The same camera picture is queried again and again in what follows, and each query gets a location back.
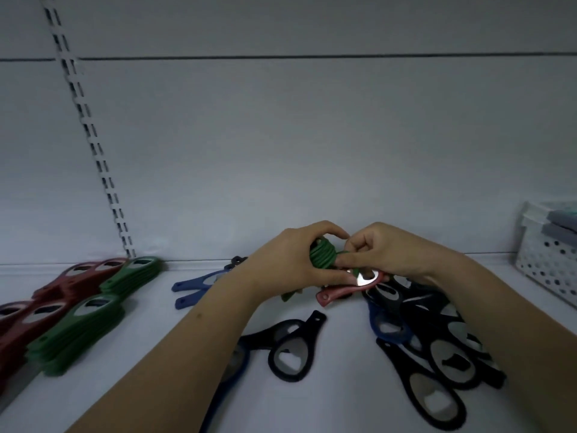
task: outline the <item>white plastic basket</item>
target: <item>white plastic basket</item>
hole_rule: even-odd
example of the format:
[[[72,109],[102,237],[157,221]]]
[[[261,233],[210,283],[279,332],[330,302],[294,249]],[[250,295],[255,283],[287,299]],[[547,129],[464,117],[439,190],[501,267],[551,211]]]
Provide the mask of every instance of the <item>white plastic basket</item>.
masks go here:
[[[577,201],[527,204],[522,220],[525,232],[515,266],[577,308],[577,249],[541,232],[552,210],[577,210]]]

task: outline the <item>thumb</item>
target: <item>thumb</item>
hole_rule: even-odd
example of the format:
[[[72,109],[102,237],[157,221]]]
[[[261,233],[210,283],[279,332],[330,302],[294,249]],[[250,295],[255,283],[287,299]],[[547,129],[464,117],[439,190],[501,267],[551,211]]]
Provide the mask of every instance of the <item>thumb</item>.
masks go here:
[[[372,261],[375,259],[375,251],[348,252],[336,256],[336,267],[374,267]]]
[[[317,286],[357,285],[357,277],[346,270],[315,269],[315,272]]]

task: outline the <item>gray item in basket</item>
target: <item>gray item in basket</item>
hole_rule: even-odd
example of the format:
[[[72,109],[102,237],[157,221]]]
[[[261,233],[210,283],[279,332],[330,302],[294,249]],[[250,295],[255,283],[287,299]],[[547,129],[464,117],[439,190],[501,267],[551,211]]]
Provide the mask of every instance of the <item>gray item in basket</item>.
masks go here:
[[[563,226],[577,232],[577,212],[566,210],[551,211],[547,215],[547,220],[555,225]]]
[[[546,225],[543,225],[541,232],[551,238],[554,238],[555,240],[559,240],[577,249],[577,234],[570,229],[554,225],[552,223],[547,223]]]

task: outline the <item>left hand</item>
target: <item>left hand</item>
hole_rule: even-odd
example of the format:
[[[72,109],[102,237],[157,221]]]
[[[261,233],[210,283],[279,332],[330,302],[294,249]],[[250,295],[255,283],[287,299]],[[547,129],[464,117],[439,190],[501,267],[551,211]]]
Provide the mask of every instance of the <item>left hand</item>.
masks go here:
[[[260,301],[309,286],[357,285],[357,278],[344,270],[317,269],[310,262],[311,243],[324,234],[342,239],[347,232],[328,220],[297,229],[285,229],[250,255],[224,278],[238,278]]]

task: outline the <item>hand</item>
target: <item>hand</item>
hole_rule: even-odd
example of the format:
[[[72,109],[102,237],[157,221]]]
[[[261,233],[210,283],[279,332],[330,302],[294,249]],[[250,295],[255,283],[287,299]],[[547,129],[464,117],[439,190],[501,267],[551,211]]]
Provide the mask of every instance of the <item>hand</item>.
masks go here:
[[[310,245],[324,234],[349,238],[347,232],[328,220],[285,229],[223,279],[238,278],[253,289],[260,301],[309,286],[357,285],[357,278],[347,271],[317,269],[310,262]]]
[[[347,240],[337,267],[372,267],[436,285],[435,274],[455,251],[386,223],[376,222]]]

